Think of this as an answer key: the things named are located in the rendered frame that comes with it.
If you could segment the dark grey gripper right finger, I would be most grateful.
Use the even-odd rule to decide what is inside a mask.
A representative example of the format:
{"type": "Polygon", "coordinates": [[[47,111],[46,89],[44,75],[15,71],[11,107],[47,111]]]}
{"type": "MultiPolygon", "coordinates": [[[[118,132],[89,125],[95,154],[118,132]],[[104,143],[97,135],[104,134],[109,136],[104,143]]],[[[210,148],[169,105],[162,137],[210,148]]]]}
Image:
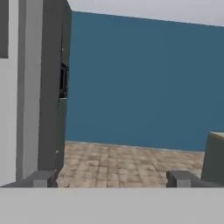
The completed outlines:
{"type": "Polygon", "coordinates": [[[168,171],[166,178],[167,187],[224,187],[224,185],[202,180],[190,171],[168,171]]]}

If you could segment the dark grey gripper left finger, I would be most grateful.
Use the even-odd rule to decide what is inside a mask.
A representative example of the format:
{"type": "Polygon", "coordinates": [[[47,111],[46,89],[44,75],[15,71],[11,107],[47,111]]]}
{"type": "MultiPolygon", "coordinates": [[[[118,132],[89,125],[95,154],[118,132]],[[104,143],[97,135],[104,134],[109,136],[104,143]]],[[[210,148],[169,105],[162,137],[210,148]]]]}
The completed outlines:
{"type": "Polygon", "coordinates": [[[54,171],[35,171],[32,175],[4,187],[57,187],[54,171]]]}

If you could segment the grey-green dining counter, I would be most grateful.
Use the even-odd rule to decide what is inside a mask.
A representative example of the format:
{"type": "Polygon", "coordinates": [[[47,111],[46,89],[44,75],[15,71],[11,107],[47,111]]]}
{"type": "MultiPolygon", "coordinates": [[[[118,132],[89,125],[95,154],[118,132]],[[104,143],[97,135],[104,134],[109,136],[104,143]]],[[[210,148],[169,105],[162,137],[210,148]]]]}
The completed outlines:
{"type": "Polygon", "coordinates": [[[209,133],[201,178],[224,185],[224,132],[209,133]]]}

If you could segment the dark grey-green cabinet run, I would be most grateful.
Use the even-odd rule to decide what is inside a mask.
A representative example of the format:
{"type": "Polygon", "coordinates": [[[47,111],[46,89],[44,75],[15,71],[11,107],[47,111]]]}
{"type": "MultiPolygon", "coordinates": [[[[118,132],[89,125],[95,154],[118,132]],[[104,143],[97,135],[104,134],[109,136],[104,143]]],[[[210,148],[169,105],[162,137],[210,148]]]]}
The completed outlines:
{"type": "MultiPolygon", "coordinates": [[[[61,64],[64,63],[69,68],[72,11],[67,0],[62,0],[62,3],[63,3],[63,22],[62,22],[62,36],[61,36],[61,64]]],[[[59,97],[58,112],[59,112],[59,144],[56,155],[55,167],[57,170],[61,170],[64,165],[67,98],[59,97]]]]}

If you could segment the black wall oven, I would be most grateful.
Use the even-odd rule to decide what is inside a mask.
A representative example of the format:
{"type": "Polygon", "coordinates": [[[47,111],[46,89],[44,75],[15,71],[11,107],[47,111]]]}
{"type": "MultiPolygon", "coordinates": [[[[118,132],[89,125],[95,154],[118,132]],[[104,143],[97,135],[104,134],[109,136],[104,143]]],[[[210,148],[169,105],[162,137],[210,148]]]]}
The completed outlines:
{"type": "Polygon", "coordinates": [[[60,98],[67,98],[68,75],[69,75],[69,68],[64,63],[62,63],[61,72],[60,72],[60,83],[59,83],[59,97],[60,98]]]}

